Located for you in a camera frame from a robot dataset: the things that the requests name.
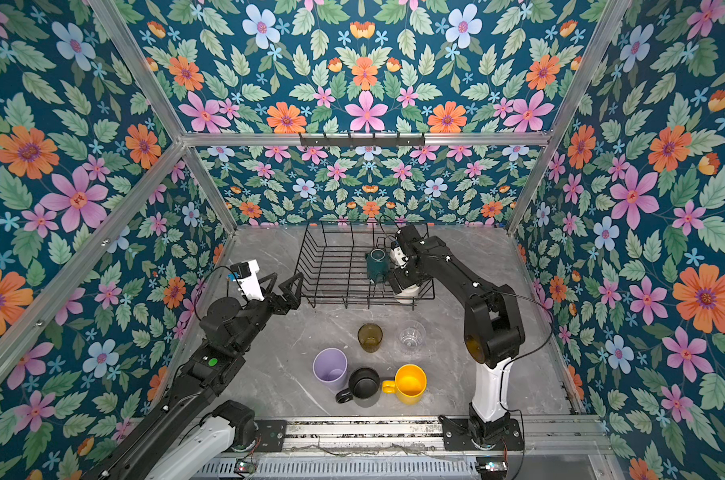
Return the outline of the green mug cream interior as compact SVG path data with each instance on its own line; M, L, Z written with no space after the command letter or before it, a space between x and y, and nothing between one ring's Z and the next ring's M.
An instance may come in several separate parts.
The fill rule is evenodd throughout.
M385 284L390 275L391 258L385 240L377 240L365 254L367 275L372 284Z

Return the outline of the black wire dish rack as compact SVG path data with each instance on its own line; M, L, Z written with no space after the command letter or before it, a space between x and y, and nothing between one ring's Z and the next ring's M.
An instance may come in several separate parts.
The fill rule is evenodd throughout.
M377 240L385 240L390 250L397 245L400 225L385 223L352 223L346 220L310 223L304 230L296 273L304 274L302 294L310 305L342 305L346 308L378 305L404 305L396 299L389 282L372 284L367 275L365 254ZM422 284L418 302L436 298L435 282Z

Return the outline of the clear glass cup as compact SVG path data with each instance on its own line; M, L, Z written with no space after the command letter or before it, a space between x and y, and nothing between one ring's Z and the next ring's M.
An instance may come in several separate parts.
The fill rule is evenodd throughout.
M404 350L419 351L426 341L426 329L420 323L405 326L399 332L399 340Z

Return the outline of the olive green glass cup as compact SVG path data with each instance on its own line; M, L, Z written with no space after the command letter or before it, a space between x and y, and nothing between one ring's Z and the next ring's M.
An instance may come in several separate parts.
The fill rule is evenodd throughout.
M358 343L368 353L375 353L380 349L383 337L383 330L378 324L366 323L358 330Z

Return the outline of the lilac plastic cup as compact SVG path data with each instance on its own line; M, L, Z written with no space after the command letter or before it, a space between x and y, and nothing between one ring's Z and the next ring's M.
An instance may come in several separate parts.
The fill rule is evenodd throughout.
M326 348L314 358L312 373L330 391L343 390L348 381L348 357L338 348Z

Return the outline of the red interior white mug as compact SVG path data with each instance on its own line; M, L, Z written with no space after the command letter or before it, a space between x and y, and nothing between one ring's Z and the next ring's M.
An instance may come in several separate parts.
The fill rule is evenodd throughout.
M420 284L414 284L408 287L404 287L399 293L395 295L395 299L404 305L413 305L420 295L422 286Z

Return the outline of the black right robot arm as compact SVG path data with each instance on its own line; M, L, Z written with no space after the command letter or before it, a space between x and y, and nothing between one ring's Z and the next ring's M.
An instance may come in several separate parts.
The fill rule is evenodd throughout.
M508 406L510 370L526 333L514 289L498 286L470 270L437 236L416 226L398 228L388 284L396 300L415 299L422 285L436 280L464 309L463 338L476 362L476 388L469 407L468 434L479 447L491 447L512 429Z

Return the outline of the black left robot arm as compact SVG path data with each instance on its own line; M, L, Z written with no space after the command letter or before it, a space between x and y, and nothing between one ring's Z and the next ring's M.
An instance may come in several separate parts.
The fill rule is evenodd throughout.
M198 325L202 345L176 372L170 389L130 435L88 479L190 479L212 458L232 446L250 448L258 439L254 411L216 398L246 363L244 356L274 315L300 307L304 276L282 282L256 275L240 281L244 302L230 296L210 306Z

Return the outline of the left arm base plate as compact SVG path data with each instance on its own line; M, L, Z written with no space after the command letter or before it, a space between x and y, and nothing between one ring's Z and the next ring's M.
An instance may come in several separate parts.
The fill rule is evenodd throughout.
M244 430L246 443L242 450L246 453L282 452L287 429L286 420L254 420Z

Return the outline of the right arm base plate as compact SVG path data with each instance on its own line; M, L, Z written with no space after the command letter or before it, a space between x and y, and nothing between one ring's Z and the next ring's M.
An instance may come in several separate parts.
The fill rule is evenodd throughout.
M447 451L511 450L522 451L524 434L518 420L510 414L494 422L478 417L438 417Z

